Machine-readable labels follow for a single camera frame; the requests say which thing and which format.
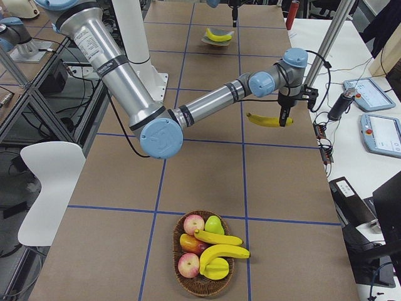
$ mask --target tablet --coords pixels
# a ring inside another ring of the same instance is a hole
[[[345,80],[343,85],[344,89],[356,88],[361,97],[355,97],[355,103],[365,112],[395,107],[393,100],[371,78]]]
[[[363,114],[363,141],[370,152],[401,157],[401,124],[396,118]]]

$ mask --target red apple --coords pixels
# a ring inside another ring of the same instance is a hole
[[[178,261],[178,271],[185,278],[194,278],[199,274],[199,257],[193,253],[185,253]]]
[[[196,229],[203,230],[205,228],[205,221],[200,215],[192,214],[184,221],[184,230],[188,235],[194,235]]]
[[[198,256],[209,247],[207,243],[197,240],[194,236],[185,233],[180,237],[180,245],[184,251],[195,253]]]

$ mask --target black cylinder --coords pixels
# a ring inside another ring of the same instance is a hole
[[[339,121],[341,119],[341,115],[343,115],[346,108],[351,105],[354,99],[354,96],[347,97],[344,93],[342,93],[328,113],[328,118],[332,121]]]

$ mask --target blue joint cap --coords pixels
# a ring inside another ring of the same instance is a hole
[[[0,38],[0,47],[5,51],[9,52],[14,48],[14,45],[11,44],[9,41]]]
[[[53,30],[55,31],[55,32],[57,32],[57,33],[60,33],[60,30],[56,27],[56,25],[55,24],[51,24],[51,27],[53,27]]]
[[[157,118],[143,128],[139,141],[142,149],[151,157],[168,159],[181,149],[184,136],[174,120]]]
[[[302,48],[290,48],[285,52],[283,61],[295,68],[306,68],[308,53]]]
[[[22,25],[24,24],[21,19],[17,17],[9,17],[9,18],[4,18],[0,21],[0,23],[4,25]]]
[[[206,0],[207,5],[209,5],[211,8],[216,8],[217,5],[219,5],[220,0]]]
[[[48,11],[64,11],[72,8],[78,0],[34,0],[35,3]]]
[[[265,71],[252,75],[248,80],[249,89],[257,97],[269,95],[276,89],[274,78]]]

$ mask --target fruit basket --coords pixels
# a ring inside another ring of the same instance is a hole
[[[206,278],[205,276],[198,274],[195,278],[185,278],[178,271],[178,261],[180,257],[185,253],[182,250],[180,245],[180,236],[185,233],[184,231],[184,220],[186,217],[192,214],[197,214],[203,217],[204,220],[207,220],[210,216],[216,215],[221,220],[221,225],[224,228],[224,233],[229,235],[229,229],[227,227],[226,222],[216,213],[210,211],[196,210],[191,211],[183,215],[181,219],[178,220],[174,232],[173,232],[173,256],[174,256],[174,270],[175,276],[178,282],[190,293],[198,296],[198,297],[210,297],[221,292],[230,282],[232,274],[234,272],[234,259],[233,258],[225,258],[229,264],[229,273],[228,275],[221,280],[211,280]]]

